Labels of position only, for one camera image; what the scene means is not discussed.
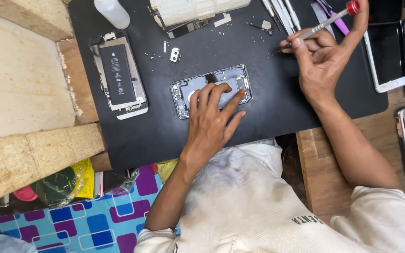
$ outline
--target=black work mat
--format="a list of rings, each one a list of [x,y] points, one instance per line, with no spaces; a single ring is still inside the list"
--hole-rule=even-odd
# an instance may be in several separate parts
[[[252,16],[255,20],[271,21],[261,0],[252,0],[248,7],[230,11],[232,21],[227,24],[214,26],[215,21],[223,18],[218,14],[209,25],[174,40],[169,40],[149,15],[148,0],[120,2],[131,17],[126,31],[149,102],[149,112],[125,120],[117,119],[110,110],[87,46],[88,39],[116,29],[95,9],[93,1],[73,0],[68,5],[112,168],[126,169],[177,158],[187,140],[188,119],[178,118],[170,84],[238,64],[247,67],[253,100],[239,106],[238,110],[246,110],[247,115],[226,146],[320,126],[299,88],[295,58],[273,56],[279,41],[287,34],[276,29],[269,36],[249,25]],[[311,1],[292,2],[302,27],[318,24]],[[339,11],[346,2],[338,0],[332,4]],[[352,17],[343,20],[352,27]],[[333,29],[340,42],[343,35],[337,27]],[[164,41],[170,45],[166,53]],[[169,60],[173,47],[182,53],[180,62]],[[156,60],[149,60],[152,52]],[[388,107],[387,94],[374,90],[363,41],[338,81],[336,98],[352,118],[383,112]]]

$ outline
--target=plastic bag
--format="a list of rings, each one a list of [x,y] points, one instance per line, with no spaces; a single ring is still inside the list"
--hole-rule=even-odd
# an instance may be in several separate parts
[[[0,253],[37,253],[31,244],[18,238],[0,234]]]
[[[86,183],[81,162],[32,183],[32,190],[50,208],[66,206]]]
[[[131,191],[132,187],[134,187],[135,179],[138,177],[139,172],[140,172],[139,168],[135,169],[132,172],[129,179],[126,180],[126,182],[124,182],[121,186],[119,186],[105,194],[107,194],[107,195],[126,195],[126,194],[128,194]]]

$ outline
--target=white shirt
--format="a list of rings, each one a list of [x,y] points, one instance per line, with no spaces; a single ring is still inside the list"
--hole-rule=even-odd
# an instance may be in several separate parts
[[[280,177],[281,152],[260,143],[221,150],[193,181],[180,236],[144,229],[134,252],[405,252],[402,191],[356,187],[350,217],[335,216],[329,226]]]

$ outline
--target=person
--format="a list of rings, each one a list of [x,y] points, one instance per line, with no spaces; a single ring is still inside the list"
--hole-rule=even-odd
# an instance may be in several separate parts
[[[282,149],[273,141],[222,147],[245,111],[244,91],[222,110],[228,84],[211,83],[190,97],[188,140],[149,210],[136,253],[405,252],[405,195],[388,161],[365,139],[335,99],[340,73],[368,26],[368,1],[337,44],[327,30],[305,41],[290,35],[299,83],[318,115],[352,193],[351,215],[330,226],[312,214],[280,177]],[[180,236],[173,233],[180,221]]]

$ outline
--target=white bottle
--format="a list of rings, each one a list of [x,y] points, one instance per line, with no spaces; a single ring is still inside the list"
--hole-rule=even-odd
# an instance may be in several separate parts
[[[125,29],[131,23],[129,14],[118,0],[94,0],[94,6],[118,29]]]

